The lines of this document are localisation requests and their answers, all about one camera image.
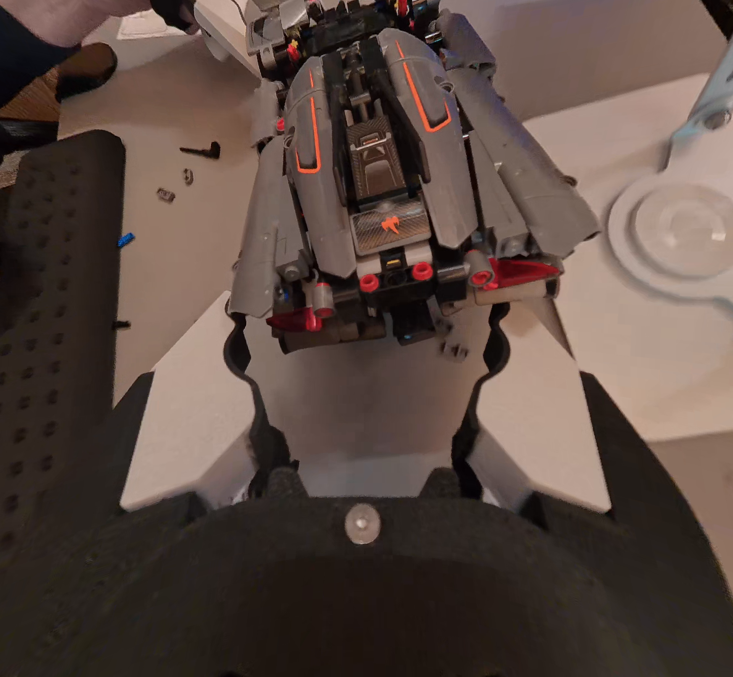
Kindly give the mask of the grey lego car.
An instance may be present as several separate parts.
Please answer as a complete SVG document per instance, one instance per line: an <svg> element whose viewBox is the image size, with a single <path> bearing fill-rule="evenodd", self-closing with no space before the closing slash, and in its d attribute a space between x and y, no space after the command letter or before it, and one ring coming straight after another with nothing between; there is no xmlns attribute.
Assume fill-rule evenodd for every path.
<svg viewBox="0 0 733 677"><path fill-rule="evenodd" d="M441 0L252 0L259 164L226 304L226 354L263 319L283 353L441 337L446 316L554 297L600 231L493 84L496 60Z"/></svg>

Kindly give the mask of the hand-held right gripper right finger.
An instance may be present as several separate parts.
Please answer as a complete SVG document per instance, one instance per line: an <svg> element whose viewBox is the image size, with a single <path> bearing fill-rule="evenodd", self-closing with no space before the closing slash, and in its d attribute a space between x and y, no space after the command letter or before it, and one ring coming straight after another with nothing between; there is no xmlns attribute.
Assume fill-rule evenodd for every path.
<svg viewBox="0 0 733 677"><path fill-rule="evenodd" d="M452 439L461 495L516 513L534 494L609 511L577 363L521 303L494 304L488 324L486 373Z"/></svg>

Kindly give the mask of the black oval chair foot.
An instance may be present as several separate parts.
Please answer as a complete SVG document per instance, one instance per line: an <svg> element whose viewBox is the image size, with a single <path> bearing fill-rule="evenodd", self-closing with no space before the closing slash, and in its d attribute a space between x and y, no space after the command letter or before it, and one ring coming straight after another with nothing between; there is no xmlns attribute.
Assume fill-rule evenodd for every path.
<svg viewBox="0 0 733 677"><path fill-rule="evenodd" d="M100 88L115 74L117 65L110 45L93 42L81 46L57 67L57 102Z"/></svg>

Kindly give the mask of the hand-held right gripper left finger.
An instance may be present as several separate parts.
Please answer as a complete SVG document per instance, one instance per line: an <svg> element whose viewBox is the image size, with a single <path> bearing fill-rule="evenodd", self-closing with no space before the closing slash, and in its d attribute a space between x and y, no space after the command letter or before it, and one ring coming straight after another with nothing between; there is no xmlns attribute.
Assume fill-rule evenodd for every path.
<svg viewBox="0 0 733 677"><path fill-rule="evenodd" d="M120 499L126 511L187 492L208 508L254 496L270 471L292 463L245 373L244 328L224 292L152 370L152 382Z"/></svg>

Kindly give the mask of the black perforated pad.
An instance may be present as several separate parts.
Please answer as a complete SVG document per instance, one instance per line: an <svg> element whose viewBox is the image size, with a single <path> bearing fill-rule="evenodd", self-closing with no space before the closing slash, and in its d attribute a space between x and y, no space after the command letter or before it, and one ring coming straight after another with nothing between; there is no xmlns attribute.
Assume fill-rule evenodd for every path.
<svg viewBox="0 0 733 677"><path fill-rule="evenodd" d="M32 150L2 213L2 571L112 406L125 155L102 130Z"/></svg>

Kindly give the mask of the scattered small dark lego pieces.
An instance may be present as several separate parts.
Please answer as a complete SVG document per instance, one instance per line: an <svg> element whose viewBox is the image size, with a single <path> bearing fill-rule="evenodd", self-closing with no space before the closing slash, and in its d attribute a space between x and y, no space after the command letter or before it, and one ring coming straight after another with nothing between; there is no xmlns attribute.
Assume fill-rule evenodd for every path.
<svg viewBox="0 0 733 677"><path fill-rule="evenodd" d="M177 198L177 192L184 187L192 187L195 182L195 173L192 169L185 168L179 172L177 183L171 183L170 186L159 187L155 193L158 200L166 204L172 204Z"/></svg>

